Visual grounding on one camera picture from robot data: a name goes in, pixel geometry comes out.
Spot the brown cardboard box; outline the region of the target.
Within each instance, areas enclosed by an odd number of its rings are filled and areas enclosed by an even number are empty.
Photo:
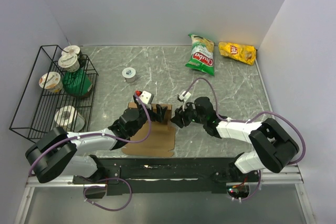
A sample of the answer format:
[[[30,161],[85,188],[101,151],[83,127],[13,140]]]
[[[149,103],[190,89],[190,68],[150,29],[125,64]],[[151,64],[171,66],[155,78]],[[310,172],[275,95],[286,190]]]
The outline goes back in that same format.
[[[171,126],[172,105],[167,106],[163,122],[152,122],[149,137],[141,143],[128,143],[121,151],[125,155],[149,156],[149,157],[172,157],[175,148],[175,128]]]

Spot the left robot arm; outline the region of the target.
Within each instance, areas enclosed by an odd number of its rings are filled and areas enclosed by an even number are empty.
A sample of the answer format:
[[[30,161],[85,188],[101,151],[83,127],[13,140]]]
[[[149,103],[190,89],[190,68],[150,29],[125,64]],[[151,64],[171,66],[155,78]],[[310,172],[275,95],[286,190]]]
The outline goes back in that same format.
[[[82,176],[92,183],[103,179],[104,170],[85,153],[117,150],[131,143],[144,124],[164,120],[167,107],[152,106],[152,97],[144,92],[134,94],[136,108],[127,108],[111,126],[95,132],[67,132],[61,126],[53,128],[30,147],[25,157],[30,164],[28,175],[40,183],[58,176]]]

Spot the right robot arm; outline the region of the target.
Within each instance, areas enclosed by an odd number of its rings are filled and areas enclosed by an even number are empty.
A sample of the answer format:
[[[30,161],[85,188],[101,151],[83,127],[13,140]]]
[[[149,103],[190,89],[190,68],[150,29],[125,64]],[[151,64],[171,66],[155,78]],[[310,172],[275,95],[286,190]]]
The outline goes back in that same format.
[[[208,97],[199,97],[188,102],[186,95],[178,95],[182,106],[175,110],[171,122],[179,128],[198,123],[210,136],[231,138],[251,144],[251,152],[238,154],[229,164],[230,177],[235,181],[243,180],[248,173],[268,169],[279,173],[299,152],[296,141],[274,119],[262,122],[233,122],[227,117],[220,120]]]

